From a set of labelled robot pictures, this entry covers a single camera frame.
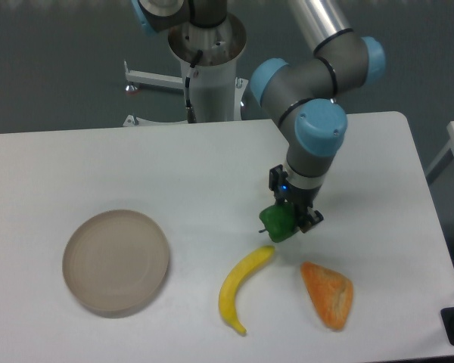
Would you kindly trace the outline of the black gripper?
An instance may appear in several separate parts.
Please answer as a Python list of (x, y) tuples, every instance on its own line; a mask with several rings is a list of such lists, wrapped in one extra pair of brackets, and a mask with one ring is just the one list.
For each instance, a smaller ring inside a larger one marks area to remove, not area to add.
[(302, 189), (286, 181), (286, 171), (283, 165), (277, 165), (269, 170), (269, 190), (273, 192), (276, 203), (286, 200), (293, 206), (297, 227), (302, 233), (324, 220), (324, 216), (313, 209), (313, 201), (318, 195), (320, 187)]

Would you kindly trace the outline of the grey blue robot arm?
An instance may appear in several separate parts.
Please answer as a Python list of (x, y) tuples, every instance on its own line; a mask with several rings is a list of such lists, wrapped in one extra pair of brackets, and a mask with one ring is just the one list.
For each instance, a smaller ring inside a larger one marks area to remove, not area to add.
[[(347, 115), (335, 98), (377, 81), (386, 68), (382, 45), (358, 36), (336, 2), (290, 1), (288, 7), (312, 58), (298, 66), (266, 60), (247, 82), (252, 98), (288, 142), (284, 163), (269, 171), (275, 202), (260, 213), (275, 242), (323, 220), (313, 202), (347, 130)], [(231, 121), (241, 113), (236, 65), (247, 34), (227, 2), (134, 1), (132, 8), (144, 32), (168, 33), (181, 67), (188, 123)]]

